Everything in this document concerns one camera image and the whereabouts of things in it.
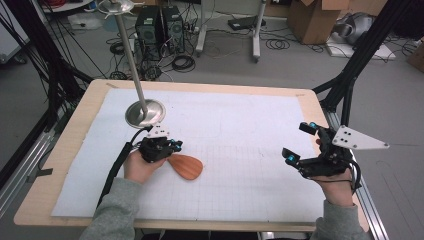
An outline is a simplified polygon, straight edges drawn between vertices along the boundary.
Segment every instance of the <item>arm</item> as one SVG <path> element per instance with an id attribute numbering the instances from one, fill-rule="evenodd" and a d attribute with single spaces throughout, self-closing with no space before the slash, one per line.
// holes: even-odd
<path id="1" fill-rule="evenodd" d="M 140 186 L 165 159 L 147 163 L 139 151 L 131 153 L 124 163 L 124 178 L 115 178 L 108 195 L 96 209 L 93 221 L 80 239 L 134 239 L 134 218 L 138 212 Z"/>
<path id="2" fill-rule="evenodd" d="M 345 181 L 348 179 L 351 179 L 349 170 L 338 176 L 313 178 L 321 186 L 326 200 L 324 215 L 317 219 L 311 240 L 370 239 L 359 225 L 358 206 L 353 203 L 350 182 Z"/>

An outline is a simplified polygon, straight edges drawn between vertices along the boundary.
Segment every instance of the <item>wooden table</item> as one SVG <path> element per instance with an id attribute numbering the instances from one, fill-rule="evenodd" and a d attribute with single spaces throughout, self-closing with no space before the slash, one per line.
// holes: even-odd
<path id="1" fill-rule="evenodd" d="M 306 122 L 328 126 L 315 93 L 306 89 L 265 88 L 247 86 L 206 85 L 187 83 L 143 82 L 145 90 L 172 90 L 191 92 L 239 93 L 271 96 L 297 97 Z M 91 218 L 52 217 L 51 212 L 61 192 L 69 167 L 77 155 L 92 121 L 97 115 L 106 93 L 111 88 L 134 88 L 130 81 L 95 80 L 75 110 L 59 141 L 46 161 L 44 168 L 53 168 L 53 174 L 38 177 L 17 211 L 17 225 L 31 226 L 88 226 Z M 369 226 L 362 208 L 359 208 L 360 223 L 364 230 Z M 237 231 L 314 231 L 314 223 L 268 223 L 268 222 L 217 222 L 178 220 L 136 220 L 138 228 L 192 229 L 192 230 L 237 230 Z"/>

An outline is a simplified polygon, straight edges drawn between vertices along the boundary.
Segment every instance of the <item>computer tower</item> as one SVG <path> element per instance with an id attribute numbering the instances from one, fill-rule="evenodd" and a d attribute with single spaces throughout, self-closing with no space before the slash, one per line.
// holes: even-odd
<path id="1" fill-rule="evenodd" d="M 176 6 L 163 6 L 162 13 L 165 26 L 165 41 L 167 41 L 169 50 L 183 53 L 185 51 L 184 22 L 180 11 Z"/>
<path id="2" fill-rule="evenodd" d="M 142 6 L 135 23 L 135 30 L 138 35 L 143 60 L 160 60 L 164 29 L 159 6 Z"/>

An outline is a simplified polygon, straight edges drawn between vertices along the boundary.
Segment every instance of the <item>cardboard box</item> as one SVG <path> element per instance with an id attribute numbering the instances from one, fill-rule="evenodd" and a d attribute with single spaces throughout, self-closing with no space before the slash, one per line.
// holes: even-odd
<path id="1" fill-rule="evenodd" d="M 424 72 L 424 43 L 421 43 L 414 53 L 409 56 L 407 62 L 421 72 Z"/>
<path id="2" fill-rule="evenodd" d="M 349 0 L 293 0 L 287 25 L 303 44 L 324 44 Z"/>
<path id="3" fill-rule="evenodd" d="M 287 17 L 290 6 L 271 4 L 272 0 L 266 1 L 265 16 L 269 17 Z"/>
<path id="4" fill-rule="evenodd" d="M 387 0 L 350 0 L 349 8 L 342 10 L 340 17 L 343 17 L 346 13 L 353 14 L 357 12 L 364 12 L 373 16 L 378 16 L 386 3 Z"/>

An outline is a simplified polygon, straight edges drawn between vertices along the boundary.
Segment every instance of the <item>electronic equipment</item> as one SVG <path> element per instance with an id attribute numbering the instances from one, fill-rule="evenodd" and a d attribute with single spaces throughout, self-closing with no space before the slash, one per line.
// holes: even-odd
<path id="1" fill-rule="evenodd" d="M 135 23 L 143 60 L 160 60 L 160 48 L 164 42 L 164 31 L 159 6 L 141 7 Z"/>
<path id="2" fill-rule="evenodd" d="M 184 21 L 181 17 L 177 6 L 162 7 L 164 28 L 165 28 L 165 43 L 169 51 L 183 53 L 184 45 Z"/>
<path id="3" fill-rule="evenodd" d="M 143 131 L 148 132 L 147 136 L 144 137 L 142 141 L 134 143 L 137 136 Z M 168 140 L 168 137 L 168 129 L 160 123 L 153 124 L 137 131 L 131 141 L 125 143 L 124 147 L 121 150 L 121 153 L 119 153 L 118 158 L 113 163 L 112 168 L 110 169 L 109 174 L 106 178 L 102 193 L 100 194 L 97 207 L 99 207 L 100 203 L 103 200 L 103 197 L 110 192 L 113 179 L 118 175 L 119 169 L 124 164 L 131 151 L 140 151 L 143 159 L 148 163 L 157 162 L 161 159 L 171 156 L 171 154 L 174 152 L 180 152 L 181 145 L 183 144 L 183 142 L 175 141 L 174 139 Z"/>
<path id="4" fill-rule="evenodd" d="M 258 22 L 258 16 L 245 17 L 239 19 L 228 20 L 228 25 L 234 30 L 250 29 L 255 28 Z M 261 26 L 265 26 L 266 22 L 262 19 Z"/>
<path id="5" fill-rule="evenodd" d="M 319 150 L 316 158 L 300 159 L 300 156 L 283 148 L 283 157 L 287 165 L 296 168 L 302 177 L 311 179 L 315 176 L 333 176 L 344 173 L 349 168 L 355 168 L 356 176 L 352 174 L 352 190 L 360 188 L 361 170 L 353 160 L 350 149 L 387 149 L 389 144 L 357 132 L 346 126 L 340 126 L 337 132 L 333 128 L 324 128 L 313 122 L 301 123 L 299 129 L 315 135 L 318 132 Z"/>
<path id="6" fill-rule="evenodd" d="M 336 32 L 350 45 L 356 46 L 365 37 L 374 20 L 375 17 L 366 13 L 347 13 L 343 18 L 337 20 L 332 32 Z"/>

